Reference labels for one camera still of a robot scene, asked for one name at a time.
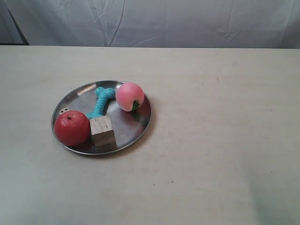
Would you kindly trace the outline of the round silver metal plate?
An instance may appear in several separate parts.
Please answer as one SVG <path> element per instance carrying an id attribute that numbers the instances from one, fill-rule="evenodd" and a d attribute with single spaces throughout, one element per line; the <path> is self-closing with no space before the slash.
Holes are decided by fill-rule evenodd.
<path id="1" fill-rule="evenodd" d="M 122 84 L 122 81 L 102 80 L 87 83 L 70 91 L 61 99 L 53 111 L 51 120 L 52 131 L 54 131 L 54 124 L 59 117 L 61 109 L 69 108 L 82 113 L 89 113 L 94 108 L 97 100 L 95 95 L 96 88 L 103 87 L 116 90 Z M 104 113 L 110 116 L 112 120 L 116 139 L 116 147 L 114 149 L 110 147 L 96 147 L 91 137 L 78 146 L 68 147 L 63 145 L 63 147 L 72 152 L 88 156 L 112 154 L 129 147 L 138 141 L 149 127 L 152 118 L 152 106 L 148 96 L 145 96 L 143 104 L 137 110 L 126 112 L 119 108 L 116 100 L 113 98 L 107 102 Z"/>

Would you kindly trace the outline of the turquoise rubber bone toy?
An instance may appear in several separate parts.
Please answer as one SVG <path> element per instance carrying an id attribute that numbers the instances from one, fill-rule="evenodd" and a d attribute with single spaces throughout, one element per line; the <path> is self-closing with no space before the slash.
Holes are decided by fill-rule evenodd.
<path id="1" fill-rule="evenodd" d="M 97 96 L 97 100 L 94 109 L 92 112 L 86 114 L 89 120 L 103 116 L 103 111 L 107 101 L 115 97 L 115 90 L 113 88 L 98 87 L 95 90 L 95 94 Z"/>

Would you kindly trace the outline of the light wooden cube block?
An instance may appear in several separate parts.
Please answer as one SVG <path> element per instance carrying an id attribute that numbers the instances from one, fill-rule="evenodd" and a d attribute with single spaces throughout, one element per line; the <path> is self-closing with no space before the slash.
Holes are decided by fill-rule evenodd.
<path id="1" fill-rule="evenodd" d="M 110 116 L 105 115 L 90 119 L 91 137 L 97 148 L 115 150 L 115 133 Z"/>

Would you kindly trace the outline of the small wooden die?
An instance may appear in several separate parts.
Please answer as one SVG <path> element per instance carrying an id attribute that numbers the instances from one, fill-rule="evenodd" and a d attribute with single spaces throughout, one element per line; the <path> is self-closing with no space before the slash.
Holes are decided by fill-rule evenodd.
<path id="1" fill-rule="evenodd" d="M 60 109 L 59 116 L 62 115 L 63 113 L 69 112 L 69 111 L 71 111 L 71 109 L 69 109 L 69 108 L 62 108 L 62 109 Z"/>

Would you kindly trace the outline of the pink toy peach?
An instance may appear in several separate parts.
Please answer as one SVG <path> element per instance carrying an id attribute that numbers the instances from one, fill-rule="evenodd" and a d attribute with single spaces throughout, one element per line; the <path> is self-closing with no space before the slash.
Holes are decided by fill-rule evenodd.
<path id="1" fill-rule="evenodd" d="M 116 101 L 126 112 L 138 109 L 144 102 L 144 96 L 143 89 L 134 82 L 126 82 L 116 90 Z"/>

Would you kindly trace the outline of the red toy orange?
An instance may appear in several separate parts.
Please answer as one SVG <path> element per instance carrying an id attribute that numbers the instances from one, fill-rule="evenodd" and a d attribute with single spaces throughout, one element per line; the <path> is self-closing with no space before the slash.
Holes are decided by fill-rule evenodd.
<path id="1" fill-rule="evenodd" d="M 62 144 L 77 146 L 89 138 L 90 122 L 82 112 L 68 111 L 55 121 L 54 133 Z"/>

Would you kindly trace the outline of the white backdrop cloth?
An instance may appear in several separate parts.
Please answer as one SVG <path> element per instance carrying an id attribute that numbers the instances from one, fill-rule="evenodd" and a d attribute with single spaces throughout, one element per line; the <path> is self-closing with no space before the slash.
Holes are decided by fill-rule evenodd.
<path id="1" fill-rule="evenodd" d="M 297 0 L 3 0 L 3 43 L 299 48 Z"/>

